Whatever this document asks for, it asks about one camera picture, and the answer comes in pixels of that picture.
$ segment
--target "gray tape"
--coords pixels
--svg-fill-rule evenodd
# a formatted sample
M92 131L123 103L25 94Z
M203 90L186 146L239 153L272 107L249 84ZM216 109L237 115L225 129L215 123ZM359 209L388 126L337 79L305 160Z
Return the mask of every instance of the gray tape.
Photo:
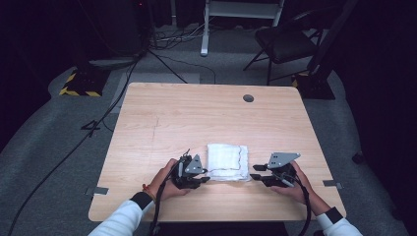
M94 195L107 195L108 188L101 188L101 187L93 187L93 188L87 188L84 192L85 195L88 196L94 196Z
M325 187L335 186L337 189L343 189L343 185L335 182L334 180L324 180L323 184Z

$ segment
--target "black cable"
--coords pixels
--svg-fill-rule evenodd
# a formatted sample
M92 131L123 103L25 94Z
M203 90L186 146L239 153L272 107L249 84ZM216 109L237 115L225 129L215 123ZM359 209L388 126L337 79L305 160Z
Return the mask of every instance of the black cable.
M175 167L180 163L180 161L177 161L174 166L169 170L168 174L163 179L162 183L159 185L159 188L156 193L156 203L155 203L155 213L153 216L153 222L149 226L149 236L155 235L155 227L157 224L157 219L159 217L159 208L160 208L160 198L162 197L163 190L165 189L166 181L171 176L172 171L175 169Z
M198 28L195 28L195 29L187 29L187 30L183 29L182 35L183 34L188 34L188 35L193 34L193 32L196 31L197 29ZM156 35L162 34L163 36L159 37L158 40L164 40L166 38L174 37L175 36L175 33L177 31L178 31L178 28L176 30L156 31L155 34ZM173 32L173 33L171 35L167 36L166 34L169 33L169 32Z
M162 62L162 64L166 67L166 68L168 68L168 70L170 70L176 77L178 77L182 82L184 82L185 84L187 84L187 82L184 80L184 79L182 79L182 77L181 76L179 76L176 72L174 72L168 65L166 65L166 63L162 60L162 59L160 59L159 58L159 56L158 55L156 55L156 54L154 54L152 51L150 51L149 49L148 49L148 52L150 53L150 54L152 54L154 57L156 57L156 59L158 59L160 62Z
M178 61L178 60L174 60L174 59L172 59L172 58L170 58L170 57L167 57L167 56L161 56L161 55L157 55L157 56L158 56L158 57L161 57L161 58L166 58L166 59L169 59L169 60L174 61L174 62L184 63L184 64L187 64L187 65L190 65L190 66L196 66L196 67L206 68L206 69L208 69L208 70L210 70L210 71L212 72L212 74L214 75L214 84L216 83L216 81L215 81L215 71L214 71L214 70L212 70L212 69L211 69L211 68L209 68L209 67L202 66L202 65L197 65L197 64L192 64L192 63L188 63L188 62L185 62L185 61Z
M112 129L110 129L106 124L105 124L105 120L103 120L103 125L104 125L104 127L108 130L108 131L110 131L110 132L114 132L114 130L112 130Z
M170 49L170 48L168 48L168 46L171 43L173 43L177 38L182 37L183 34L184 34L184 30L182 30L182 32L179 35L175 35L175 33L177 31L178 31L178 29L174 33L172 33L171 35L169 35L168 37L162 37L162 38L158 39L158 40L162 40L162 39L165 39L165 38L170 38L170 39L166 40L165 46L157 46L157 45L151 45L150 44L149 47L152 48L152 49L155 49L155 50Z
M298 234L298 236L303 236L304 234L306 234L306 231L309 228L310 221L312 219L312 208L311 208L311 204L310 204L309 192L307 191L307 188L301 183L301 180L298 177L298 175L296 175L296 178L294 178L290 175L287 175L287 174L285 174L285 176L289 177L289 178L293 179L295 182L297 182L297 184L300 185L301 190L303 191L304 201L306 202L306 207L307 207L307 219L306 219L306 222L304 223L303 229Z
M201 31L201 30L202 29L194 29L192 31L192 33L194 33L194 31L198 32L198 31ZM192 41L192 40L196 39L197 37L203 36L202 34L196 35L196 36L191 36L191 34L189 34L189 35L184 35L184 34L185 33L183 32L182 34L180 34L178 36L175 36L175 37L172 37L172 36L167 37L167 38L170 38L170 39L166 40L165 46L150 45L149 48L154 49L154 50L171 49L171 48L174 48L175 46L177 46L178 44L180 44L182 42L189 42L189 41Z
M67 155L65 155L65 157L58 162L58 164L55 165L55 167L49 171L48 174L46 174L45 177L43 177L43 179L36 185L36 187L34 187L34 189L30 192L30 194L28 195L28 197L25 199L24 203L21 205L21 207L19 208L18 212L15 215L15 218L13 219L12 225L10 226L9 229L9 233L8 236L11 236L13 233L13 230L15 228L16 222L18 221L18 218L20 216L20 214L22 213L22 210L25 208L26 204L29 202L29 200L31 199L31 197L34 195L34 193L36 193L36 191L42 186L42 184L52 175L53 172L55 172L56 169L58 169L59 166L61 166L62 163L65 162L65 160L67 160L71 154L86 140L86 138L95 130L95 128L98 126L98 124L100 122L102 122L104 120L104 118L110 113L110 111L114 108L114 106L117 104L117 102L120 100L120 98L122 97L127 85L129 84L129 80L130 77L132 75L133 70L135 69L136 65L138 64L138 62L140 61L140 59L142 58L142 55L140 55L135 64L133 65L130 73L129 73L129 77L126 80L126 84L123 86L122 91L120 92L118 98L113 102L113 104L107 109L107 111L104 113L104 115L98 120L98 122L94 123L94 125L92 126L91 130L89 130L89 132L70 150L70 152L67 153Z

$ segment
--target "person's left hand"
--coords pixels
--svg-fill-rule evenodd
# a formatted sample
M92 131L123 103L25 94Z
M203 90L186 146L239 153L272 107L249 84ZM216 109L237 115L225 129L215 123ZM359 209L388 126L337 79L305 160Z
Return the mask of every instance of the person's left hand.
M157 190L159 186L162 184L162 181L165 179L166 175L171 170L172 166L175 165L177 162L176 159L170 159L168 163L166 163L165 167L160 169L155 177L153 177L152 182L150 182L148 191L156 197ZM184 196L190 193L191 189L178 189L171 180L166 181L165 188L162 192L162 196L160 198L161 201L167 200L171 197L175 196Z

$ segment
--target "folded towel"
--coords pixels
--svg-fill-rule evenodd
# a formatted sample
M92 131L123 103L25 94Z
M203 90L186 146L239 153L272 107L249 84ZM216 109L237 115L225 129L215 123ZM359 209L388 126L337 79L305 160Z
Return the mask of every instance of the folded towel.
M210 180L249 181L248 148L226 144L208 145Z

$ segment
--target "hand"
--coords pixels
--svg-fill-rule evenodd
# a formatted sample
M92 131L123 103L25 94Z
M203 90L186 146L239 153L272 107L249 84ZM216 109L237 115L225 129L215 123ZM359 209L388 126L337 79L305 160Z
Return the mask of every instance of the hand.
M313 191L313 188L310 184L309 179L304 174L304 172L300 169L300 166L298 166L297 162L291 161L291 165L297 171L297 175L300 178L301 183L304 185L304 187L306 187L309 194L310 195L315 194L315 192ZM281 194L281 195L291 197L293 200L295 200L296 202L298 202L300 204L305 204L306 203L305 199L304 199L303 191L301 190L301 187L298 183L294 183L293 188L281 188L281 187L278 187L278 186L271 186L270 189L274 192L277 192L277 193Z
M159 189L159 186L162 184L163 180L165 179L166 175L171 170L172 166L175 165L177 162L176 159L170 159L168 163L166 163L165 167L160 169L155 177L153 177L153 180L150 182L149 185L149 192L153 194L156 197L157 190ZM165 188L163 189L162 196L160 198L161 201L167 200L171 197L175 196L184 196L188 193L190 193L190 189L178 189L172 181L168 180L166 181Z
M300 169L300 166L298 166L297 162L291 161L291 165L297 171L297 175L298 178L300 178L301 184L303 184L304 187L306 187L307 192L309 192L310 206L314 215L320 215L330 210L330 206L319 195L317 195L316 192L314 192L309 179ZM277 186L272 186L270 187L270 189L281 195L289 196L300 204L306 204L303 191L301 190L301 187L298 183L294 184L294 188L281 188Z

